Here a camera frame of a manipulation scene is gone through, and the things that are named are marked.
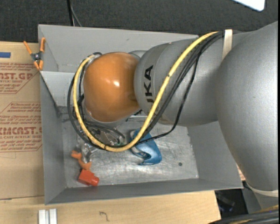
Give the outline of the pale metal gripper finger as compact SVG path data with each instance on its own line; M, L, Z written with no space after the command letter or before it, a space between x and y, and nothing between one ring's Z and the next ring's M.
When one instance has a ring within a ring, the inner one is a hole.
M96 147L86 142L83 142L80 145L80 149L83 154L93 154L94 152L96 152Z
M91 162L91 157L93 156L93 154L83 154L83 162L84 163Z

